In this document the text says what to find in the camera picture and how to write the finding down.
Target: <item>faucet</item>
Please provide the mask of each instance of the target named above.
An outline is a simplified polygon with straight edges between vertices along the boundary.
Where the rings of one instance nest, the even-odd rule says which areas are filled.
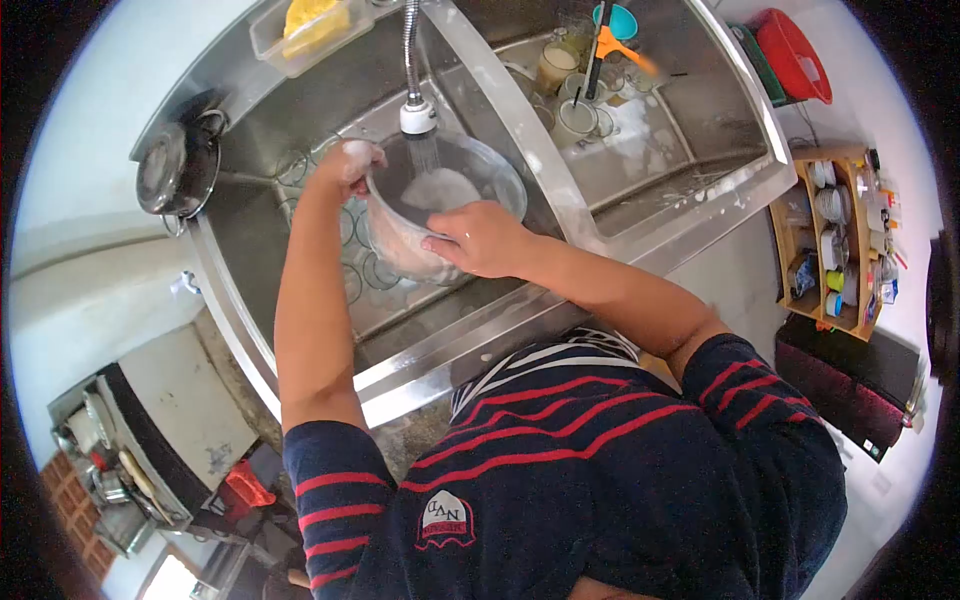
[[[407,75],[407,101],[400,108],[400,130],[407,139],[421,139],[437,129],[437,110],[420,94],[417,72],[417,19],[420,0],[406,0],[403,12],[403,68]]]

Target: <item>wooden shelf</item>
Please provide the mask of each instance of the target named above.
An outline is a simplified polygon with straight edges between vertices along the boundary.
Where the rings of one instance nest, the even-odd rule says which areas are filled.
[[[780,258],[780,273],[782,275],[783,298],[780,305],[787,310],[814,319],[826,327],[835,327],[861,340],[868,341],[874,332],[876,318],[879,316],[882,302],[876,305],[874,317],[866,322],[864,319],[867,306],[872,294],[867,285],[867,274],[871,271],[870,265],[870,235],[867,226],[866,207],[863,205],[856,190],[857,163],[863,161],[866,148],[851,146],[844,148],[804,148],[793,152],[794,169],[800,181],[797,183],[806,190],[810,201],[813,237],[816,243],[817,263],[819,266],[818,286],[807,291],[802,297],[793,299],[790,294],[790,285],[787,282],[787,269],[794,258],[803,248],[798,244],[798,238],[804,234],[805,228],[790,225],[787,220],[788,208],[783,198],[778,198],[770,204],[770,216],[777,236],[777,252]],[[807,174],[807,166],[817,160],[826,160],[833,163],[836,173],[837,187],[844,186],[851,195],[851,218],[844,226],[848,244],[850,245],[850,259],[858,267],[857,278],[857,306],[844,304],[840,314],[831,317],[827,314],[827,295],[832,291],[827,287],[827,270],[824,268],[823,248],[820,244],[820,234],[828,225],[828,221],[817,212],[814,205],[816,193],[819,191]]]

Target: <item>pot handle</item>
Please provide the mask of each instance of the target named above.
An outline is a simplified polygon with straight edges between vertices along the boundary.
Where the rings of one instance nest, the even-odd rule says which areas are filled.
[[[170,224],[167,222],[168,216],[177,219],[177,230],[170,229]],[[167,235],[170,237],[180,237],[186,231],[186,220],[176,215],[160,215],[160,221],[163,221],[163,228],[167,230]]]
[[[217,124],[216,127],[209,127],[207,123],[214,120]],[[201,129],[203,129],[205,132],[208,132],[211,138],[216,139],[217,137],[223,135],[223,133],[227,130],[229,118],[227,117],[227,114],[219,108],[211,108],[210,110],[205,110],[202,112],[200,116],[197,117],[196,123],[201,127]]]

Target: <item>yellow cup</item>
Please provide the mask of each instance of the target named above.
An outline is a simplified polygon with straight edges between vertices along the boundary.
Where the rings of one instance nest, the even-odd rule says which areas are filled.
[[[843,291],[843,271],[827,271],[827,287],[837,292]]]

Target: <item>flexible faucet hose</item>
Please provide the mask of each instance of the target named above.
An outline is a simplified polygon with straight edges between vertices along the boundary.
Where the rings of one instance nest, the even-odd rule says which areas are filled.
[[[420,0],[407,0],[403,13],[403,68],[407,75],[407,106],[422,104],[420,78],[417,73],[417,18]]]

